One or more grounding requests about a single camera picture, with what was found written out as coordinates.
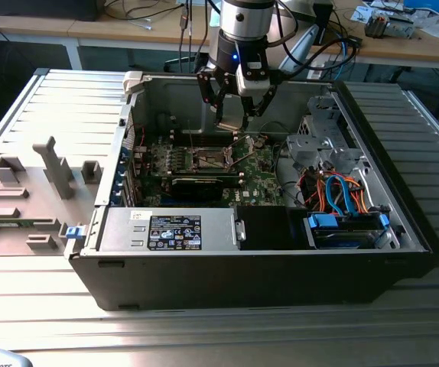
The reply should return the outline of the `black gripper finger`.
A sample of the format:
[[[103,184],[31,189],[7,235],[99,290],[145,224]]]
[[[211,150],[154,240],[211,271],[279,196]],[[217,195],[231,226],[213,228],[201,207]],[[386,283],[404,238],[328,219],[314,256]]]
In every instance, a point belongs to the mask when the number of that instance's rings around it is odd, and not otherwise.
[[[252,97],[241,97],[243,107],[241,128],[247,128],[249,122],[252,121],[254,117],[259,117],[264,114],[270,102],[274,99],[276,92],[277,86],[271,86],[258,104],[253,102]]]
[[[212,80],[219,85],[217,93],[213,90]],[[215,112],[214,124],[219,125],[223,119],[223,102],[229,91],[229,74],[221,71],[200,70],[197,73],[197,82],[203,102],[209,104]]]

